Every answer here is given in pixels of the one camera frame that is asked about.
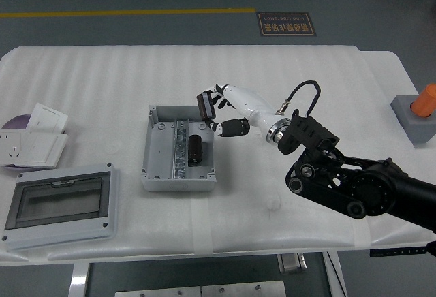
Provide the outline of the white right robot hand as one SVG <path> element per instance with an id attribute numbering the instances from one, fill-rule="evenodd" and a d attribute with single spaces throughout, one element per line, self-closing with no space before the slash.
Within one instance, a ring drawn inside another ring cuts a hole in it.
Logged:
<path id="1" fill-rule="evenodd" d="M 290 123 L 289 119 L 278 115 L 257 93 L 246 88 L 216 84 L 201 92 L 196 99 L 202 120 L 221 137 L 244 136 L 254 126 L 260 130 L 267 143 L 274 144 L 278 141 L 276 135 Z M 241 117 L 215 122 L 215 106 L 219 109 L 231 106 Z"/>

